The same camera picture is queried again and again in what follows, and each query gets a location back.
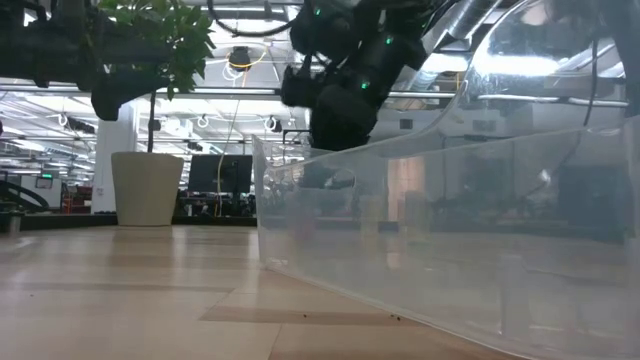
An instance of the transparent acrylic wall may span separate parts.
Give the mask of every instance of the transparent acrylic wall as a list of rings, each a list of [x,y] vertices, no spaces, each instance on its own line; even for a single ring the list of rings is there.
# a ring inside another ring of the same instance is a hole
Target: transparent acrylic wall
[[[521,3],[485,42],[551,2]],[[476,58],[491,48],[481,45]],[[342,153],[254,139],[263,263],[505,352],[640,358],[640,119],[625,116],[624,86],[596,91],[582,127],[584,91],[576,88],[573,104],[545,100],[553,96],[544,87],[514,95],[533,86],[505,84],[543,75],[484,74],[488,87],[473,71],[476,58],[428,131]],[[477,96],[504,89],[511,97],[498,104]],[[536,127],[540,113],[548,124],[556,112],[566,121]],[[474,127],[478,114],[506,125]],[[523,136],[470,140],[522,129],[523,118],[534,125]],[[451,124],[474,136],[459,137]]]

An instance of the white planter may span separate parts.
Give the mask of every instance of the white planter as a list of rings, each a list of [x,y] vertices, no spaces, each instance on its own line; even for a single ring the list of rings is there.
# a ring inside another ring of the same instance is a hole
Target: white planter
[[[171,225],[184,160],[167,154],[111,155],[118,224]]]

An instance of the tree trunk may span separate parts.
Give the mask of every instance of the tree trunk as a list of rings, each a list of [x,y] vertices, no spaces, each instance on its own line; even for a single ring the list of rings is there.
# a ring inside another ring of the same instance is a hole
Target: tree trunk
[[[149,132],[149,142],[147,142],[147,152],[148,153],[152,153],[153,152],[153,125],[155,123],[155,115],[156,115],[156,92],[153,91],[151,93],[151,108],[149,109],[149,125],[148,125],[148,132]]]

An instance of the wooden floor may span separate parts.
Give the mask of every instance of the wooden floor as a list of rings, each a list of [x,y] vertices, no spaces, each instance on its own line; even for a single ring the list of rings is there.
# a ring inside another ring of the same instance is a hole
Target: wooden floor
[[[0,359],[508,359],[260,270],[254,229],[0,240]]]

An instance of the computer monitor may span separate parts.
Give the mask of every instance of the computer monitor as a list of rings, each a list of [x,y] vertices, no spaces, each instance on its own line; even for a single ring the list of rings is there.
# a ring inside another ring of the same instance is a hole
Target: computer monitor
[[[36,189],[51,189],[53,187],[53,179],[39,177],[36,179]]]
[[[189,172],[189,191],[217,192],[220,155],[194,155]],[[220,191],[248,193],[251,190],[251,155],[225,155],[220,168]]]

